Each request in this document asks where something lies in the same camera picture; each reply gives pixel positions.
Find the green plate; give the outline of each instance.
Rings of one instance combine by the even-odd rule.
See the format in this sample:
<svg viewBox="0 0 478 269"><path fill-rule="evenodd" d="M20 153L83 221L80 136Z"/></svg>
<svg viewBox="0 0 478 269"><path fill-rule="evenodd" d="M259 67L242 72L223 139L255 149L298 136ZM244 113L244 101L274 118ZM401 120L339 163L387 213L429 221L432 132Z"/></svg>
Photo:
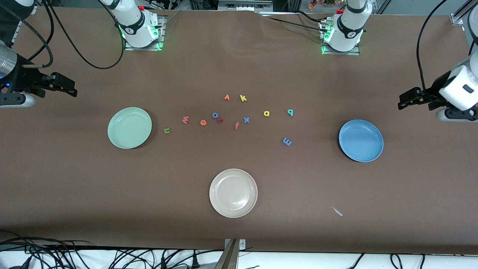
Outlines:
<svg viewBox="0 0 478 269"><path fill-rule="evenodd" d="M119 148L135 148L151 134L149 114L141 108L128 107L116 113L108 124L108 138Z"/></svg>

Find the plate rim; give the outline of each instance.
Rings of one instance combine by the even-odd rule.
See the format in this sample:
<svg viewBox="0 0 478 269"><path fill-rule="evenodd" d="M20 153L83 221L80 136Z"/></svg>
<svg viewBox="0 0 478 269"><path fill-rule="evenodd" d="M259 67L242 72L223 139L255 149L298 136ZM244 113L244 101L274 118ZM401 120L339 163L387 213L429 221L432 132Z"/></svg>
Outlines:
<svg viewBox="0 0 478 269"><path fill-rule="evenodd" d="M350 123L352 123L352 122L365 122L365 123L368 123L368 124L370 124L371 126L373 126L373 128L375 128L375 130L377 130L377 132L378 132L378 134L379 134L379 139L380 139L380 141L381 141L381 148L380 148L380 152L379 152L373 159L371 159L371 160L365 160L365 161L364 161L364 160L358 160L358 159L356 159L356 158L350 156L350 155L344 150L344 147L343 147L343 145L342 145L342 144L343 144L343 143L342 143L342 135L343 135L343 133L345 132L344 127L346 127L347 124L350 124ZM369 162L372 162L372 161L378 159L378 157L380 157L380 155L382 155L383 148L385 147L385 143L384 143L384 141L383 141L383 136L382 136L382 133L380 132L380 130L379 130L373 123L371 123L371 122L369 122L369 121L366 121L366 120L362 120L362 119L354 119L354 120L350 120L350 121L344 123L344 124L342 125L342 127L340 128L340 131L339 131L339 133L338 133L338 143L339 143L339 145L340 145L340 149L342 150L342 152L343 152L345 155L347 155L347 157L349 157L350 159L352 159L352 160L354 160L354 161L356 161L356 162L361 162L361 163L369 163Z"/></svg>
<svg viewBox="0 0 478 269"><path fill-rule="evenodd" d="M114 143L112 140L111 140L111 136L110 136L110 129L112 128L113 126L113 119L115 119L115 117L117 115L119 115L120 113L124 113L125 110L130 110L130 109L136 109L136 110L139 110L142 114L146 115L148 117L148 123L149 123L149 131L148 131L148 135L146 136L146 138L144 139L144 141L142 141L141 143L139 143L138 145L136 146L128 146L128 147L123 147L123 146L119 146L118 144ZM151 116L149 115L149 113L147 111L145 111L144 109L142 108L139 108L139 107L127 107L127 108L123 108L122 110L116 112L113 117L111 117L111 119L109 120L109 123L108 123L108 129L107 129L107 133L108 133L108 139L109 141L116 147L118 148L121 148L121 149L132 149L132 148L136 148L136 147L139 147L141 146L144 142L146 142L146 140L148 140L148 138L150 137L151 135L151 131L152 131L152 120L151 120Z"/></svg>
<svg viewBox="0 0 478 269"><path fill-rule="evenodd" d="M231 170L240 171L240 172L242 172L242 173L245 173L245 174L251 179L251 181L252 181L252 183L253 183L252 188L255 189L254 201L252 202L252 201L250 200L250 202L252 203L252 206L250 207L249 210L247 210L247 211L245 211L243 214L237 215L237 216L226 216L226 215L224 215L224 214L221 213L219 210L217 210L216 206L214 206L214 204L212 203L212 200L213 200L213 198L214 198L214 192L213 192L213 189L214 189L213 184L214 184L214 182L215 182L216 180L219 181L219 180L221 180L221 179L224 178L224 177L219 178L219 175L220 175L220 174L226 173L226 172L231 171ZM259 196L259 191L258 191L258 189L257 189L256 180L255 180L248 172L246 172L246 171L244 171L244 170L242 170L242 169L239 169L239 168L229 168L229 169L226 169L226 170L223 170L223 171L219 172L219 173L213 178L213 180L211 181L211 185L209 186L209 202L211 203L212 207L214 208L214 210L215 210L218 214L220 214L220 215L222 215L222 216L224 216L224 217L226 217L226 218L236 219L236 218L240 218L240 217L243 217L243 216L247 215L247 214L248 214L249 212L251 212L252 209L256 206L257 197L258 197L258 196Z"/></svg>

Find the blue plate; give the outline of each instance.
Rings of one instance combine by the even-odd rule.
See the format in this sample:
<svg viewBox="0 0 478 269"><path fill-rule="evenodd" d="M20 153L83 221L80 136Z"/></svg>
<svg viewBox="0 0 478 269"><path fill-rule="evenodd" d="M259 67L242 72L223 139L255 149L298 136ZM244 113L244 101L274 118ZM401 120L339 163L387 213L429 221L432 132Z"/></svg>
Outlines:
<svg viewBox="0 0 478 269"><path fill-rule="evenodd" d="M371 162L382 154L383 137L375 125L364 120L344 124L338 133L344 153L357 162Z"/></svg>

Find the plate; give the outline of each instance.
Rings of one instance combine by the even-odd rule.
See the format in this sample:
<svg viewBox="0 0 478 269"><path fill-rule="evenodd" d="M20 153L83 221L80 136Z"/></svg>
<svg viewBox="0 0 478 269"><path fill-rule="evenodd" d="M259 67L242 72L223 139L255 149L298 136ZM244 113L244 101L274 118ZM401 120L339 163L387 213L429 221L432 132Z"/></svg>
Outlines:
<svg viewBox="0 0 478 269"><path fill-rule="evenodd" d="M364 120L344 124L338 134L344 153L357 162L371 162L383 151L383 137L375 125Z"/></svg>
<svg viewBox="0 0 478 269"><path fill-rule="evenodd" d="M209 199L219 214L239 218L249 213L256 204L257 185L246 171L227 169L212 180Z"/></svg>
<svg viewBox="0 0 478 269"><path fill-rule="evenodd" d="M134 148L148 139L152 122L141 108L128 107L116 113L108 124L108 138L119 148Z"/></svg>

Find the brown table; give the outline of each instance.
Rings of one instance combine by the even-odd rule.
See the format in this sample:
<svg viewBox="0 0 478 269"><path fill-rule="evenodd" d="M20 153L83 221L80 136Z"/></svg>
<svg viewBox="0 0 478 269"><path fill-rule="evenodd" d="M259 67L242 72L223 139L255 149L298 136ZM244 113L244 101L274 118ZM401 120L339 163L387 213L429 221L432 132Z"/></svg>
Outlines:
<svg viewBox="0 0 478 269"><path fill-rule="evenodd" d="M116 60L118 32L104 10L57 12L87 59ZM42 9L28 20L48 35ZM76 81L78 97L47 92L34 108L0 110L0 226L102 246L208 249L245 238L254 250L477 253L478 125L438 122L426 106L397 109L398 96L420 85L423 21L371 16L361 56L333 56L320 53L312 30L247 11L184 11L168 24L163 51L127 51L103 71L57 27L44 71ZM17 52L39 46L22 27ZM430 20L421 48L427 85L468 51L445 16ZM150 113L153 133L140 148L119 149L107 125L131 106ZM235 130L243 117L250 124ZM385 140L371 163L348 159L337 143L341 125L357 118ZM213 177L227 168L258 185L256 206L239 219L209 202Z"/></svg>

